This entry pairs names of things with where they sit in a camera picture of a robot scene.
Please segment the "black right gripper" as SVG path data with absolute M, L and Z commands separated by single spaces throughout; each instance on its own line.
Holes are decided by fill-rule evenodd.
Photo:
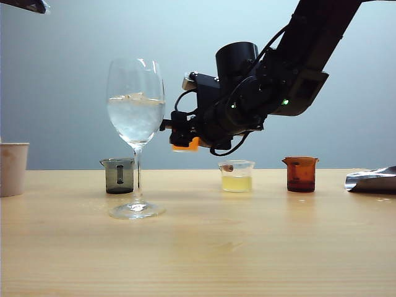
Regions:
M 199 138 L 206 146 L 221 146 L 223 142 L 223 128 L 220 125 L 222 112 L 218 111 L 220 100 L 220 84 L 214 77 L 199 73 L 190 73 L 192 89 L 196 91 L 197 111 L 195 117 L 188 122 L 188 114 L 183 111 L 172 111 L 171 119 L 163 119 L 159 131 L 171 129 L 170 143 L 174 152 L 196 152 Z M 183 134 L 181 131 L 196 133 Z

